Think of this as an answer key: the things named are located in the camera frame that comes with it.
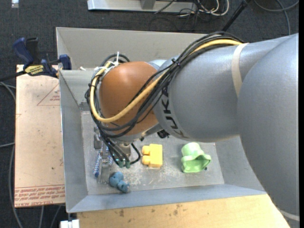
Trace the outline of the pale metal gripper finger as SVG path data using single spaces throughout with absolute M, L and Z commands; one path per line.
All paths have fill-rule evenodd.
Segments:
M 111 154 L 108 154 L 107 158 L 104 160 L 104 171 L 105 173 L 109 174 L 110 173 L 110 169 L 112 167 L 113 164 L 113 158 Z
M 97 172 L 97 182 L 104 183 L 104 176 L 105 176 L 105 163 L 104 161 L 100 161 L 98 164 L 98 172 Z

